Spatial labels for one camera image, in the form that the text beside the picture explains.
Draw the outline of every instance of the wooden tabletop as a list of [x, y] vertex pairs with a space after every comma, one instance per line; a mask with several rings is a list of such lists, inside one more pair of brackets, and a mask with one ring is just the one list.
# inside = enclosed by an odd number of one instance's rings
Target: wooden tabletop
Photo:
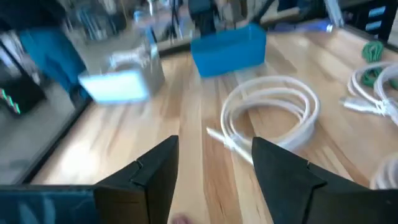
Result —
[[[349, 111], [338, 101], [364, 65], [365, 40], [345, 30], [332, 34], [269, 34], [266, 66], [201, 79], [190, 54], [162, 61], [166, 84], [150, 102], [92, 104], [34, 180], [35, 184], [94, 184], [172, 134], [180, 136], [178, 180], [170, 216], [194, 223], [272, 223], [253, 168], [207, 135], [220, 129], [220, 109], [238, 84], [261, 75], [291, 75], [315, 90], [321, 114], [312, 139], [298, 152], [364, 186], [377, 166], [398, 151], [398, 128], [388, 118]], [[398, 56], [385, 51], [385, 60]], [[291, 128], [296, 117], [277, 108], [239, 118], [245, 134], [264, 138]]]

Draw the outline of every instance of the white usb cable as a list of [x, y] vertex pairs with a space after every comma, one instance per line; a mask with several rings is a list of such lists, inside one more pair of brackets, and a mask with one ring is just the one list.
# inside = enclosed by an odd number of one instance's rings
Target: white usb cable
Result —
[[[266, 83], [287, 83], [289, 87], [260, 88], [246, 94], [250, 88]], [[297, 105], [292, 100], [286, 99], [286, 95], [295, 96], [303, 102], [303, 105]], [[308, 96], [312, 98], [313, 104], [311, 104]], [[207, 133], [223, 142], [230, 150], [236, 151], [251, 164], [253, 164], [250, 153], [251, 138], [243, 136], [236, 130], [234, 120], [243, 111], [258, 106], [278, 106], [298, 117], [298, 123], [288, 133], [277, 139], [270, 139], [280, 147], [290, 151], [293, 151], [310, 138], [314, 130], [314, 123], [320, 112], [320, 101], [316, 94], [306, 84], [292, 77], [260, 77], [238, 85], [228, 95], [223, 104], [220, 118], [222, 133], [211, 128], [207, 128]]]
[[[367, 93], [358, 83], [358, 80], [361, 79], [365, 71], [379, 67], [384, 69], [374, 82], [373, 89], [374, 94], [376, 95], [375, 97]], [[387, 97], [386, 92], [383, 89], [383, 84], [391, 78], [398, 78], [398, 63], [378, 62], [360, 68], [353, 73], [347, 84], [348, 91], [356, 97], [342, 98], [341, 103], [344, 107], [351, 110], [390, 116], [393, 122], [398, 125], [397, 105], [392, 98]]]

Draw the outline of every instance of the floor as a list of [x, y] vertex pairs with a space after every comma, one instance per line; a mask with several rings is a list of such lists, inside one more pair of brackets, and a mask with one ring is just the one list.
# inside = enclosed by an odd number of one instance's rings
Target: floor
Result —
[[73, 113], [61, 86], [52, 83], [46, 95], [47, 101], [18, 119], [0, 108], [0, 184], [17, 181]]

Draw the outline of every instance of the coiled green cable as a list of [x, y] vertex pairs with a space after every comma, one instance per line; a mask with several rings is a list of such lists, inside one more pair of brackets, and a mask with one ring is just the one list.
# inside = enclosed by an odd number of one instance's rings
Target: coiled green cable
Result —
[[[367, 63], [379, 62], [383, 53], [384, 46], [380, 41], [370, 41], [362, 49], [362, 58]], [[373, 68], [365, 72], [361, 78], [362, 84], [373, 88], [373, 84], [382, 71], [382, 68]], [[398, 90], [398, 82], [395, 80], [389, 81], [390, 86]]]

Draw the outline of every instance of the cable connector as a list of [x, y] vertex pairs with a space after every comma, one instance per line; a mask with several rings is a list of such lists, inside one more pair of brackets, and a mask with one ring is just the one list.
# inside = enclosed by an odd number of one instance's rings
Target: cable connector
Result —
[[398, 116], [397, 103], [394, 99], [388, 98], [386, 100], [382, 100], [380, 107], [384, 111], [385, 115], [389, 115], [391, 117]]
[[227, 138], [224, 137], [223, 133], [218, 132], [212, 128], [206, 128], [206, 130], [207, 130], [207, 134], [209, 134], [213, 139], [215, 139], [219, 142], [222, 142], [224, 144], [224, 147], [227, 147], [231, 151], [235, 151], [234, 143], [228, 141]]
[[385, 106], [374, 105], [369, 101], [362, 98], [354, 97], [342, 97], [340, 98], [340, 103], [348, 109], [362, 112], [362, 113], [372, 113], [376, 115], [385, 116], [387, 111]]

